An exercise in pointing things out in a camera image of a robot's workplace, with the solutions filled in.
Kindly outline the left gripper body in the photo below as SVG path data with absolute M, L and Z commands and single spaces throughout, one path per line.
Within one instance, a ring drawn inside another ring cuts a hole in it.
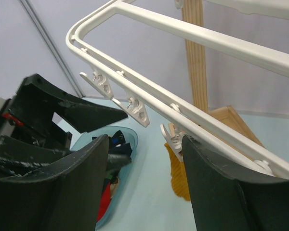
M 4 117 L 3 114 L 7 112 L 10 101 L 11 99 L 0 97 L 0 135 L 40 148 L 70 152 L 72 134 L 65 132 L 52 120 L 46 128 L 48 134 L 45 135 L 11 115 Z

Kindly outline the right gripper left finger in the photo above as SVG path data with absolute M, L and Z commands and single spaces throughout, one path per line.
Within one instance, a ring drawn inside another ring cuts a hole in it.
M 93 231 L 108 148 L 100 135 L 48 166 L 0 177 L 0 231 Z

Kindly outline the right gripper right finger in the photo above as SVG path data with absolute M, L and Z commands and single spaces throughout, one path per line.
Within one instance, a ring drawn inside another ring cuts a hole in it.
M 223 157 L 193 137 L 182 141 L 199 231 L 289 231 L 289 180 Z

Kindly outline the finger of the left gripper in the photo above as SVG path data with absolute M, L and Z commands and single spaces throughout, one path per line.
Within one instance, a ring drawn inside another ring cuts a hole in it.
M 57 113 L 79 133 L 90 132 L 128 118 L 120 109 L 98 105 L 73 96 L 39 74 L 23 79 L 14 97 L 14 117 L 48 134 L 46 128 Z
M 70 154 L 33 146 L 9 136 L 0 136 L 0 178 L 23 176 Z

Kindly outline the mustard yellow sock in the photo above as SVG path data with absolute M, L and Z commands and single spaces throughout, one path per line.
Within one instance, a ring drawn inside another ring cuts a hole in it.
M 184 162 L 180 162 L 168 143 L 164 144 L 168 151 L 171 167 L 171 186 L 174 193 L 186 201 L 191 201 Z

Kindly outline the white plastic clip hanger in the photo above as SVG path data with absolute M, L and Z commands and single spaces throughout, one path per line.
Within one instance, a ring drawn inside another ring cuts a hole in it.
M 139 124 L 150 107 L 252 170 L 289 179 L 285 153 L 271 151 L 214 118 L 217 108 L 289 115 L 289 0 L 211 1 L 205 24 L 184 21 L 176 0 L 69 0 L 65 43 L 98 91 Z

